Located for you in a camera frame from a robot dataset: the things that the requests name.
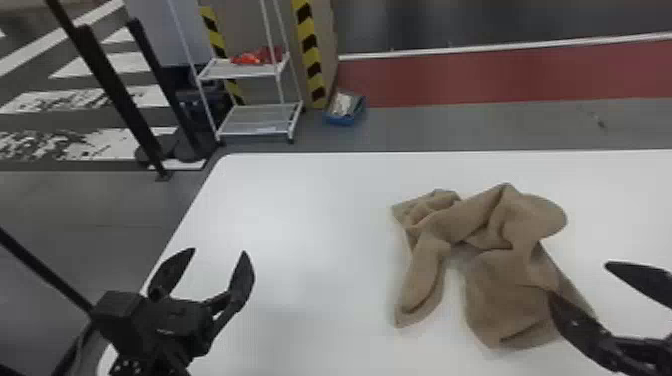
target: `red stripe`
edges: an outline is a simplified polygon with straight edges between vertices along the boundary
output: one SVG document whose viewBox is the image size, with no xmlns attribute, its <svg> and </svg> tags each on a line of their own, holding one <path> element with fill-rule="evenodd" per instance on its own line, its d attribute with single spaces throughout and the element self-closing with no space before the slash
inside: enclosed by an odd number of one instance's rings
<svg viewBox="0 0 672 376">
<path fill-rule="evenodd" d="M 672 41 L 345 61 L 372 107 L 672 97 Z"/>
</svg>

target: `crumpled cloth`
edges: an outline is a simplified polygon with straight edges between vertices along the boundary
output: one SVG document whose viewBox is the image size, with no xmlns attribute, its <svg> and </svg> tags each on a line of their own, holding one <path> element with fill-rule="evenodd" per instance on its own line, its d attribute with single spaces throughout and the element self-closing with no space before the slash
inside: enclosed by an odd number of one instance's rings
<svg viewBox="0 0 672 376">
<path fill-rule="evenodd" d="M 395 309 L 398 327 L 422 320 L 439 304 L 451 251 L 462 242 L 481 251 L 465 272 L 465 314 L 488 347 L 527 348 L 555 339 L 547 290 L 592 312 L 539 243 L 567 223 L 555 203 L 501 184 L 464 201 L 435 190 L 392 212 L 412 253 Z"/>
</svg>

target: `metal shelf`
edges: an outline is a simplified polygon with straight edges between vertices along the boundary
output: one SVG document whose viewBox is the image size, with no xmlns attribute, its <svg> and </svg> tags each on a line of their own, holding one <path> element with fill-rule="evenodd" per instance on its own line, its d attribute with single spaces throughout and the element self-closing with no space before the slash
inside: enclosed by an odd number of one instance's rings
<svg viewBox="0 0 672 376">
<path fill-rule="evenodd" d="M 302 107 L 303 101 L 255 106 L 236 105 L 222 122 L 217 135 L 222 137 L 287 134 L 291 140 Z"/>
<path fill-rule="evenodd" d="M 273 64 L 263 65 L 238 65 L 233 64 L 230 59 L 211 59 L 198 75 L 201 81 L 223 80 L 229 78 L 250 78 L 250 77 L 268 77 L 280 75 L 287 66 L 289 53 L 282 54 L 282 61 L 279 61 L 277 67 Z"/>
</svg>

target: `yellow and black striped pole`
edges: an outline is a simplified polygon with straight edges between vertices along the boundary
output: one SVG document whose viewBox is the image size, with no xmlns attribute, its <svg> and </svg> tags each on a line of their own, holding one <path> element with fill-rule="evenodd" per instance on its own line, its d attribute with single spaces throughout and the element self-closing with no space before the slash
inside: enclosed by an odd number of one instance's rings
<svg viewBox="0 0 672 376">
<path fill-rule="evenodd" d="M 310 0 L 292 0 L 292 8 L 296 14 L 296 27 L 303 54 L 303 66 L 308 76 L 308 92 L 313 108 L 327 106 L 327 89 L 322 75 L 322 60 L 317 46 L 315 21 L 310 7 Z"/>
<path fill-rule="evenodd" d="M 226 45 L 224 44 L 224 37 L 219 33 L 217 29 L 217 16 L 212 7 L 200 7 L 201 17 L 203 17 L 203 22 L 205 23 L 205 28 L 208 30 L 208 39 L 210 40 L 210 45 L 212 46 L 213 51 L 217 57 L 226 59 Z M 233 96 L 236 100 L 236 104 L 244 105 L 245 100 L 243 99 L 243 91 L 238 86 L 238 82 L 234 79 L 226 80 L 224 85 L 226 90 Z"/>
</svg>

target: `table surface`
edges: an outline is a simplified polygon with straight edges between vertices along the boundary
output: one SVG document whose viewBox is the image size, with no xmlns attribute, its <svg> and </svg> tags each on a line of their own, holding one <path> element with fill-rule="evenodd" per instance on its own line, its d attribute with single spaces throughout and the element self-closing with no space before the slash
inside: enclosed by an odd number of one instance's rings
<svg viewBox="0 0 672 376">
<path fill-rule="evenodd" d="M 498 183 L 544 196 L 569 224 L 543 241 L 613 332 L 662 337 L 671 312 L 603 269 L 672 269 L 672 151 L 245 154 L 220 160 L 160 261 L 196 247 L 176 297 L 225 289 L 241 250 L 257 282 L 194 376 L 608 375 L 568 343 L 490 350 L 467 327 L 454 268 L 438 308 L 392 325 L 410 255 L 390 206 Z M 98 374 L 116 353 L 107 349 Z"/>
</svg>

